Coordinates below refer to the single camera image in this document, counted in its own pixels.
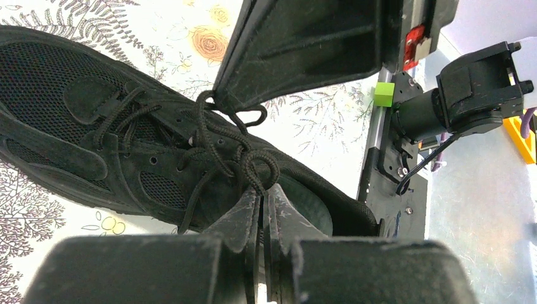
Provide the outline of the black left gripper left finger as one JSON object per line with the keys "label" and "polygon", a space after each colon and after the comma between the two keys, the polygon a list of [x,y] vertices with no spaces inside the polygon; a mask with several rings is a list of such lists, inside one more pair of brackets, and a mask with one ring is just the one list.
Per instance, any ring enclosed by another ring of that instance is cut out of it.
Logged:
{"label": "black left gripper left finger", "polygon": [[201,234],[72,237],[39,267],[25,303],[255,303],[254,190]]}

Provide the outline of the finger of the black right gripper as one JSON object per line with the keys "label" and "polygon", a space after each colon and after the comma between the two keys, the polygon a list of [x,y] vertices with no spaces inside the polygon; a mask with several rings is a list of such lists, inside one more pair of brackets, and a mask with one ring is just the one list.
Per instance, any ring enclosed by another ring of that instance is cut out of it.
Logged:
{"label": "finger of the black right gripper", "polygon": [[244,1],[215,81],[226,114],[364,79],[396,59],[401,1]]}

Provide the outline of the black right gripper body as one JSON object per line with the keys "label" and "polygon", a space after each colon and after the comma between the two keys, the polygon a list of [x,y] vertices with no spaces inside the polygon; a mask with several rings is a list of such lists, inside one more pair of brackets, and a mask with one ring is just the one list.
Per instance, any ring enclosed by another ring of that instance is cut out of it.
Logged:
{"label": "black right gripper body", "polygon": [[456,0],[380,2],[380,80],[417,66],[435,52],[441,29],[455,18]]}

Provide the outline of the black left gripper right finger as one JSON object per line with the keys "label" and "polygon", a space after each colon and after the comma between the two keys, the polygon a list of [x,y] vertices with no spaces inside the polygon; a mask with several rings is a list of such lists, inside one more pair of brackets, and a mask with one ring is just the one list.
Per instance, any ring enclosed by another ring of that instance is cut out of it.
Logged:
{"label": "black left gripper right finger", "polygon": [[263,200],[263,231],[269,302],[477,302],[463,266],[443,244],[326,236],[278,184]]}

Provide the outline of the black shoelace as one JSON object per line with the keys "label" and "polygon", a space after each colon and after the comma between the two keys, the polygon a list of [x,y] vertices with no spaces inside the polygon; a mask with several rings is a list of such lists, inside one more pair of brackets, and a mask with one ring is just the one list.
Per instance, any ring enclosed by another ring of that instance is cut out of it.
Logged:
{"label": "black shoelace", "polygon": [[218,106],[209,102],[209,99],[215,99],[214,91],[203,91],[196,98],[197,129],[193,139],[196,145],[184,154],[179,168],[185,168],[186,160],[203,153],[210,157],[215,166],[204,173],[194,187],[184,217],[178,225],[178,234],[184,234],[188,230],[201,192],[216,175],[222,174],[226,181],[233,182],[239,194],[247,187],[252,187],[256,194],[261,195],[266,194],[281,175],[275,157],[268,151],[255,148],[249,138],[248,127],[262,124],[267,119],[267,109],[262,105],[247,108],[246,111],[260,113],[258,120],[254,122],[245,123],[237,114],[232,113],[229,118],[233,125],[227,125],[226,120],[223,123],[215,123],[208,119],[208,114],[217,111]]}

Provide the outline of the black sneaker shoe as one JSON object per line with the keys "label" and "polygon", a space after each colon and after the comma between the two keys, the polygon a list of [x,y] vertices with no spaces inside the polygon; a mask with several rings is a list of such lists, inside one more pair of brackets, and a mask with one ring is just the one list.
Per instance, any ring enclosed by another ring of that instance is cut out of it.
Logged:
{"label": "black sneaker shoe", "polygon": [[[1,159],[81,205],[147,215],[178,227],[194,187],[215,166],[195,147],[196,102],[83,44],[1,27]],[[328,236],[376,236],[370,208],[269,142],[291,204]],[[187,231],[201,232],[243,195],[218,174]]]}

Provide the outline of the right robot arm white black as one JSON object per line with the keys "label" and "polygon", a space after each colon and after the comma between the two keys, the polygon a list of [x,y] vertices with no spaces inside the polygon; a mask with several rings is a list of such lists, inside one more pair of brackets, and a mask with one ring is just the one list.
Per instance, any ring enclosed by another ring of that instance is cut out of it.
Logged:
{"label": "right robot arm white black", "polygon": [[[433,52],[456,1],[245,1],[212,89],[218,111],[239,122],[268,100],[359,80],[383,68],[404,72]],[[389,118],[413,143],[441,132],[454,138],[497,127],[519,114],[534,84],[518,76],[519,43],[464,55],[438,75],[438,87],[397,102]]]}

